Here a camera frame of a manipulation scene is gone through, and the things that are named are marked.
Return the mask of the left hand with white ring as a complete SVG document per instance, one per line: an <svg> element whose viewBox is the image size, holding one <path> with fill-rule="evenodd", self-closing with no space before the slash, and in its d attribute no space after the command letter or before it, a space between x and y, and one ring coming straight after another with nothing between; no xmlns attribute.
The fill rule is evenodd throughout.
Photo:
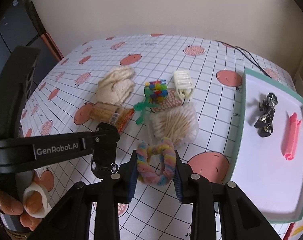
<svg viewBox="0 0 303 240"><path fill-rule="evenodd" d="M20 216L20 222L25 228L34 231L40 224L40 218L34 218L30 214L34 214L42 209L42 197L39 192L33 194L26 199L26 208L23 204L16 200L14 197L0 190L0 210L3 213L12 216Z"/></svg>

